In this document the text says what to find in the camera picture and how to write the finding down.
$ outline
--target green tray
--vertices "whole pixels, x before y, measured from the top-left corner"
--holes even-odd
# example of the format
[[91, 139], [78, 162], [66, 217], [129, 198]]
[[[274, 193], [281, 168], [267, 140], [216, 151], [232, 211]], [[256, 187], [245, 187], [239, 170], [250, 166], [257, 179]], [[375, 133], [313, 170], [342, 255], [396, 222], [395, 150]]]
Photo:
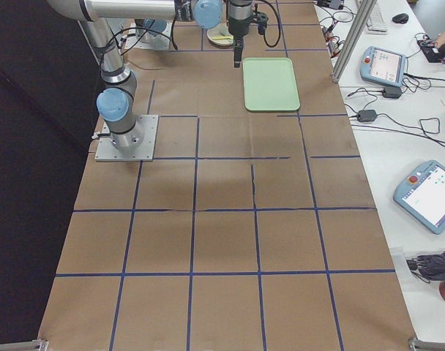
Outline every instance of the green tray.
[[246, 58], [245, 107], [249, 111], [295, 111], [299, 94], [293, 63], [289, 58]]

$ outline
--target screen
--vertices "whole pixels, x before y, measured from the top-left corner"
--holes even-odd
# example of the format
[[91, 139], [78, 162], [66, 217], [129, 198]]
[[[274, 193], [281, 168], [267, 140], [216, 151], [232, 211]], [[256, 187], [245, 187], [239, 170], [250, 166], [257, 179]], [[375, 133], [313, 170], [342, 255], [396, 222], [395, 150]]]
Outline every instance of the screen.
[[445, 170], [435, 166], [403, 200], [432, 225], [445, 221]]
[[370, 75], [375, 78], [398, 83], [401, 56], [396, 53], [375, 49]]

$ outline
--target white keyboard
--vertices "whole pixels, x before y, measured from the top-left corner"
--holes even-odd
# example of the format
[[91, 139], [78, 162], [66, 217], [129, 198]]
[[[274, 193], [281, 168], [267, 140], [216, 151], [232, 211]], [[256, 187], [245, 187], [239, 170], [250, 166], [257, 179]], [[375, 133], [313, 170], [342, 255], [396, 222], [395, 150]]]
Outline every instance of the white keyboard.
[[[359, 9], [362, 0], [356, 0], [356, 5]], [[369, 18], [367, 19], [367, 33], [385, 35], [388, 32], [387, 25], [382, 17], [382, 11], [378, 2], [375, 3]]]

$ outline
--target white desk surface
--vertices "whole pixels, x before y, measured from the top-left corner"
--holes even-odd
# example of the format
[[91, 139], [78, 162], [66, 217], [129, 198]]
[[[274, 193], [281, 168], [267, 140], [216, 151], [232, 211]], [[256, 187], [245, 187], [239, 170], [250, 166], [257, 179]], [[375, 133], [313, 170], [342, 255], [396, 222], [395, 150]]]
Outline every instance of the white desk surface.
[[[364, 30], [340, 79], [343, 99], [355, 110], [361, 110], [366, 103], [373, 100], [367, 94], [347, 97], [358, 87], [374, 86], [373, 83], [364, 82], [359, 75], [364, 50], [369, 46], [377, 46], [409, 56], [419, 49], [414, 35], [423, 32], [405, 0], [378, 0], [378, 3], [384, 20], [389, 21], [389, 32], [387, 35], [373, 35], [366, 34]], [[354, 0], [346, 0], [345, 4], [354, 12], [357, 11]], [[316, 10], [319, 19], [326, 17], [326, 12], [322, 9]], [[401, 12], [409, 14], [407, 24], [398, 25], [390, 21]], [[342, 14], [338, 18], [345, 20], [347, 15]], [[329, 20], [323, 23], [326, 26], [330, 24]], [[334, 35], [345, 39], [350, 25], [338, 23], [333, 31]], [[428, 63], [422, 53], [409, 59], [408, 72], [445, 79], [445, 66]], [[436, 137], [445, 140], [445, 87], [437, 88], [445, 86], [445, 83], [433, 85], [435, 87], [429, 91], [417, 91], [415, 94], [408, 92], [399, 100], [379, 97], [367, 108], [374, 109], [377, 113], [387, 113], [400, 123], [411, 126], [417, 126], [421, 118], [439, 118], [441, 133]], [[348, 108], [348, 114], [353, 116], [355, 113]], [[351, 123], [359, 124], [355, 120], [351, 120]], [[370, 125], [405, 130], [383, 116]], [[397, 185], [420, 163], [436, 159], [445, 165], [445, 148], [420, 137], [361, 127], [353, 129], [416, 335], [423, 341], [445, 342], [445, 301], [439, 295], [438, 283], [425, 284], [415, 279], [405, 262], [405, 258], [418, 254], [445, 250], [445, 231], [441, 235], [432, 234], [392, 199]]]

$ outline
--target computer mouse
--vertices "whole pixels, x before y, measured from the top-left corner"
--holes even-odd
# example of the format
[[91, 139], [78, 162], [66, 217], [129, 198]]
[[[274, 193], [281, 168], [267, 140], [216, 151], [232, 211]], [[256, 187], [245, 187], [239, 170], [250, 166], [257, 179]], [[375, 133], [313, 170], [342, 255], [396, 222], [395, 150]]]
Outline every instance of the computer mouse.
[[406, 22], [408, 22], [409, 16], [406, 13], [399, 13], [398, 15], [394, 16], [392, 18], [392, 20], [395, 23], [399, 23], [399, 24], [405, 24]]

